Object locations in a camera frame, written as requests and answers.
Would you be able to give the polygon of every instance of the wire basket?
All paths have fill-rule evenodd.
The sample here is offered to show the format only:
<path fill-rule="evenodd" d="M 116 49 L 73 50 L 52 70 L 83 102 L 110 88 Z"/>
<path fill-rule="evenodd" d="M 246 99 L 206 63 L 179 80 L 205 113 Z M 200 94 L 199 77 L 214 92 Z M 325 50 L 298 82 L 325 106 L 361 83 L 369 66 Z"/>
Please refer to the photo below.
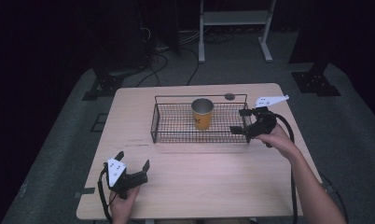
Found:
<path fill-rule="evenodd" d="M 191 103 L 198 98 L 208 98 L 214 103 L 211 125 L 203 131 L 196 129 L 191 109 Z M 155 101 L 150 130 L 155 144 L 249 143 L 244 135 L 232 134 L 229 128 L 252 123 L 249 116 L 239 114 L 240 109 L 248 108 L 246 94 L 162 95 L 155 96 Z"/>

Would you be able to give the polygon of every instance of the paper cup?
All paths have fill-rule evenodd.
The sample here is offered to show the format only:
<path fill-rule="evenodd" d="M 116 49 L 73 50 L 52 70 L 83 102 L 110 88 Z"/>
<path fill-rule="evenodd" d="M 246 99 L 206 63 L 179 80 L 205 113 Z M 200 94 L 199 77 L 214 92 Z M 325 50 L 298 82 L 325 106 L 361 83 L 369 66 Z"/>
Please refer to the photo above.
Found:
<path fill-rule="evenodd" d="M 197 99 L 191 104 L 193 110 L 194 125 L 199 130 L 210 127 L 214 104 L 208 99 Z"/>

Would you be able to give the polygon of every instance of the shelf leg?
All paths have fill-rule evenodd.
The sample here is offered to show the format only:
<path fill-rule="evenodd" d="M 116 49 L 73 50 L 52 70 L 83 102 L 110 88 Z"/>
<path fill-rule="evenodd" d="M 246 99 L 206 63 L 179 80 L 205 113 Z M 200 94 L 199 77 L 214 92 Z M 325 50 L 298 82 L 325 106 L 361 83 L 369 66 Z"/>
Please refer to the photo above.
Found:
<path fill-rule="evenodd" d="M 267 47 L 266 41 L 267 41 L 267 36 L 269 35 L 269 30 L 270 30 L 270 26 L 271 26 L 271 20 L 272 20 L 272 15 L 273 15 L 274 8 L 275 8 L 275 3 L 276 3 L 276 0 L 271 1 L 269 13 L 267 14 L 266 25 L 264 27 L 264 34 L 263 34 L 263 36 L 260 36 L 258 38 L 260 47 L 263 51 L 263 54 L 264 54 L 264 57 L 265 57 L 267 63 L 272 62 L 272 57 L 271 57 L 269 48 Z"/>
<path fill-rule="evenodd" d="M 204 1 L 200 2 L 200 40 L 199 40 L 199 63 L 205 63 L 204 51 Z"/>

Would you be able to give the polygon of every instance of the human arm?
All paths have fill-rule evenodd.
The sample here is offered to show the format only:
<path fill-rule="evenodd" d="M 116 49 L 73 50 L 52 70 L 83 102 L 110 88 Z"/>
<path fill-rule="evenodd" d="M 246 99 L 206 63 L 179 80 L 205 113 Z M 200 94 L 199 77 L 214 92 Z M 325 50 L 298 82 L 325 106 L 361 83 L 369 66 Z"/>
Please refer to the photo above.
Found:
<path fill-rule="evenodd" d="M 112 213 L 113 224 L 126 224 L 132 214 L 132 206 L 138 195 L 140 186 L 127 191 L 127 199 L 121 199 L 118 194 L 111 191 L 109 195 L 109 204 Z"/>
<path fill-rule="evenodd" d="M 261 134 L 257 139 L 277 148 L 289 160 L 301 208 L 308 223 L 346 223 L 340 209 L 324 191 L 301 151 L 279 124 L 270 134 Z"/>

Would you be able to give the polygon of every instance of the wooden table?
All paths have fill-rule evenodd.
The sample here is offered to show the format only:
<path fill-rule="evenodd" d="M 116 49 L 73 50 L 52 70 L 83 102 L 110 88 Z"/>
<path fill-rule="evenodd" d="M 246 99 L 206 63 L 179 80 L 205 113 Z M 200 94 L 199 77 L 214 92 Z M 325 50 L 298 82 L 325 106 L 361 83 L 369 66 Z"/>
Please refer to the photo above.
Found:
<path fill-rule="evenodd" d="M 122 161 L 128 166 L 128 174 L 141 171 L 150 160 L 148 183 L 141 187 L 132 218 L 292 216 L 290 164 L 276 149 L 266 148 L 255 139 L 250 144 L 153 143 L 150 129 L 155 95 L 228 92 L 247 94 L 249 108 L 255 106 L 259 96 L 284 95 L 272 83 L 118 90 L 85 186 L 95 191 L 82 195 L 76 215 L 81 219 L 105 219 L 97 180 L 104 162 L 124 151 Z M 320 180 L 287 102 L 272 105 L 269 110 L 288 120 L 297 146 Z"/>

